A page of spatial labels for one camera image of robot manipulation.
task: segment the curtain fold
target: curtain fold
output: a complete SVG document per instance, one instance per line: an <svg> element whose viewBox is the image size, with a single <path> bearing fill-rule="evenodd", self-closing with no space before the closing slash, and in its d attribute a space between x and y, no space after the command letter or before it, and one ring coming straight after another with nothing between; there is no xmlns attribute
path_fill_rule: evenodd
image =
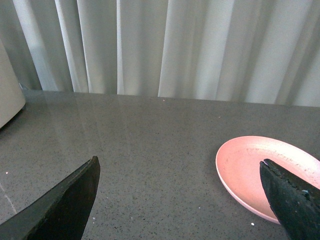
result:
<svg viewBox="0 0 320 240"><path fill-rule="evenodd" d="M28 88L320 107L318 0L5 0Z"/></svg>

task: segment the pink oval dish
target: pink oval dish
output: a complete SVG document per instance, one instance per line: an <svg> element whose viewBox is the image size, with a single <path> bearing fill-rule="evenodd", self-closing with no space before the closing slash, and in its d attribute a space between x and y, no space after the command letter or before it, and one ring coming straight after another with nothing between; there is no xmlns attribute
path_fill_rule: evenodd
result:
<svg viewBox="0 0 320 240"><path fill-rule="evenodd" d="M241 136L225 142L215 165L224 187L245 208L277 223L260 180L260 161L271 159L320 189L320 161L305 151L276 139Z"/></svg>

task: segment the gray countertop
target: gray countertop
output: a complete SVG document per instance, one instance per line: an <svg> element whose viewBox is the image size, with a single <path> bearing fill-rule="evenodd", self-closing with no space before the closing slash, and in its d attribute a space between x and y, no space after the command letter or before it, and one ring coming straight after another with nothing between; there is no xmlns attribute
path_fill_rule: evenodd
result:
<svg viewBox="0 0 320 240"><path fill-rule="evenodd" d="M27 90L0 129L0 223L92 156L98 193L84 240L286 240L224 188L219 147L275 138L320 159L320 108Z"/></svg>

